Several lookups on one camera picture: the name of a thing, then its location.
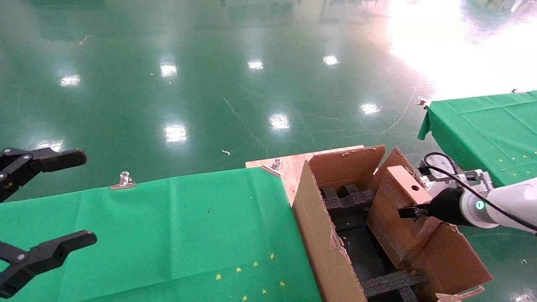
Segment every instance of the black cable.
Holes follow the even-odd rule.
[[[453,179],[454,181],[456,181],[458,184],[460,184],[461,186],[463,186],[466,190],[470,191],[472,194],[474,194],[475,196],[477,196],[479,199],[481,199],[482,201],[484,201],[486,204],[490,205],[493,209],[495,209],[496,211],[500,212],[501,214],[507,216],[508,218],[514,220],[515,222],[533,230],[534,232],[537,232],[537,226],[530,223],[530,222],[527,222],[521,218],[519,218],[518,216],[516,215],[513,215],[511,213],[507,213],[505,212],[504,210],[502,210],[500,207],[498,207],[497,205],[493,204],[492,202],[488,201],[488,199],[486,199],[485,197],[483,197],[481,194],[477,193],[476,191],[474,191],[474,189],[472,189],[469,185],[465,184],[462,180],[460,180],[457,176],[449,173],[448,171],[444,170],[444,169],[440,169],[440,168],[437,168],[435,166],[424,166],[423,168],[426,168],[426,169],[432,169],[432,170],[435,170],[435,171],[438,171],[440,173],[443,173],[447,176],[449,176],[451,179]]]
[[[447,155],[444,154],[444,153],[440,153],[440,152],[431,152],[431,153],[425,154],[425,156],[423,157],[423,162],[424,162],[427,166],[431,166],[431,164],[427,162],[427,157],[429,157],[429,156],[431,156],[431,155],[440,155],[440,156],[445,157],[445,158],[449,161],[449,163],[451,164],[451,167],[453,168],[453,173],[457,174],[457,167],[455,166],[455,162],[453,162],[453,160],[451,159],[451,157],[447,156]]]

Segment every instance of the cardboard divider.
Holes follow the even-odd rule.
[[[401,219],[397,209],[430,201],[431,196],[403,166],[386,169],[367,216],[367,224],[395,267],[409,264],[441,223],[434,217],[421,217],[417,222]]]

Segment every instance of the cardboard box flap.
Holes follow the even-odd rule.
[[[380,182],[386,173],[386,169],[392,166],[403,166],[410,175],[421,185],[425,187],[421,180],[419,179],[419,172],[414,168],[414,166],[408,161],[408,159],[403,155],[399,148],[395,147],[386,160],[382,163],[379,169],[375,172],[375,175],[371,178],[367,184],[367,188],[371,190],[377,190],[379,188]]]
[[[384,145],[318,154],[311,158],[309,166],[319,188],[355,183],[363,189],[384,157]]]
[[[457,294],[492,280],[464,235],[445,222],[434,231],[411,266],[423,269],[429,276],[429,292]]]
[[[302,169],[293,211],[323,300],[366,302],[307,163]]]

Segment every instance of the metal clip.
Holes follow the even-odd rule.
[[[270,174],[281,177],[281,159],[275,159],[272,163],[272,166],[263,165],[262,168],[266,171],[268,171]]]
[[[132,181],[133,179],[129,177],[129,172],[127,171],[121,172],[121,174],[119,175],[119,184],[111,185],[110,190],[134,188],[136,184],[133,183]]]

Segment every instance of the green table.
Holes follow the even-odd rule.
[[[432,102],[418,138],[431,131],[463,169],[495,186],[537,177],[537,91]]]
[[[537,176],[537,91],[433,102],[418,138],[429,131],[463,169],[488,171],[496,187]],[[506,227],[459,229],[495,279],[471,301],[534,299],[537,239],[532,234]]]
[[[318,289],[280,178],[261,168],[0,205],[0,238],[29,249],[98,237],[11,301],[314,301]]]

